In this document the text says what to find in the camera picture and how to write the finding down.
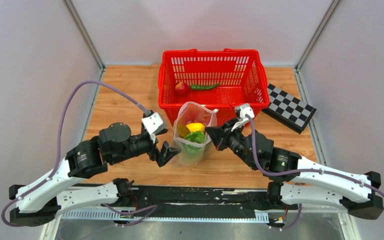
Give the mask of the yellow lemon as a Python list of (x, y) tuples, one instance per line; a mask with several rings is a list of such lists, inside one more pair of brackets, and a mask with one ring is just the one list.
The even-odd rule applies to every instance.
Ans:
[(189, 130), (190, 133), (194, 132), (205, 132), (205, 125), (201, 122), (193, 122), (193, 123), (188, 123), (186, 125), (186, 128)]

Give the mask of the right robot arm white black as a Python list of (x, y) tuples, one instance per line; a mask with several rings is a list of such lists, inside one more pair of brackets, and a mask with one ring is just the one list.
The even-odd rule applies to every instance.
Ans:
[(265, 201), (272, 209), (281, 205), (325, 205), (365, 220), (376, 220), (384, 211), (377, 172), (344, 172), (275, 147), (273, 140), (255, 129), (248, 115), (206, 127), (205, 131), (216, 150), (231, 150), (251, 170), (271, 180)]

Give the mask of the brown yellow fruit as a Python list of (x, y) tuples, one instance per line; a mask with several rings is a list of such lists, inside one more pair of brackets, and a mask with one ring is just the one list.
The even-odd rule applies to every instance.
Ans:
[(190, 130), (183, 124), (178, 124), (176, 126), (177, 134), (180, 138), (184, 139), (187, 135), (189, 135), (191, 132)]

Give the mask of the clear zip top bag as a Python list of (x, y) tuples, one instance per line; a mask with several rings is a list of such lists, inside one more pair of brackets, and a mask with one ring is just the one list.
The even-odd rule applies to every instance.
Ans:
[(181, 150), (175, 157), (178, 165), (192, 166), (208, 155), (212, 141), (206, 127), (217, 125), (218, 111), (192, 101), (182, 105), (173, 125), (173, 144)]

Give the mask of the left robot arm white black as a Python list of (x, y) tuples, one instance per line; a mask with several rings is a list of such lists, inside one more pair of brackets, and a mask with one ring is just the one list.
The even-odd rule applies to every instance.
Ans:
[(164, 141), (157, 148), (145, 128), (133, 135), (122, 122), (100, 130), (97, 136), (80, 142), (67, 152), (53, 175), (43, 176), (29, 185), (13, 185), (9, 197), (16, 207), (9, 212), (9, 223), (16, 227), (36, 227), (53, 221), (71, 210), (92, 205), (126, 207), (134, 202), (132, 182), (116, 178), (111, 182), (80, 190), (69, 190), (73, 185), (108, 171), (109, 165), (146, 154), (159, 167), (165, 166), (181, 149)]

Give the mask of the green white napa cabbage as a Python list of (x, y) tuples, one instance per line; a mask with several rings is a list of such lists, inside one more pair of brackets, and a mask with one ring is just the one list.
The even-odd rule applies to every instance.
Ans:
[(206, 135), (204, 132), (192, 132), (188, 134), (181, 143), (182, 161), (185, 165), (199, 162), (205, 153)]

